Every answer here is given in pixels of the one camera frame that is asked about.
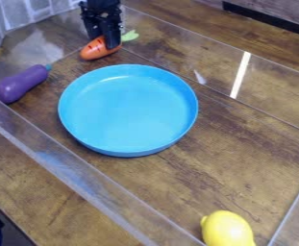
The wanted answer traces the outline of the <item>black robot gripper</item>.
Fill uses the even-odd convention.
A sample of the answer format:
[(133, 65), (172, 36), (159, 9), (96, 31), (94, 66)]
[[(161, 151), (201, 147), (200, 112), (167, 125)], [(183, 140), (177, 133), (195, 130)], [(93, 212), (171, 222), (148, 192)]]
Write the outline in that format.
[(115, 49), (120, 45), (120, 0), (81, 0), (81, 19), (89, 39), (101, 36), (105, 39), (107, 49)]

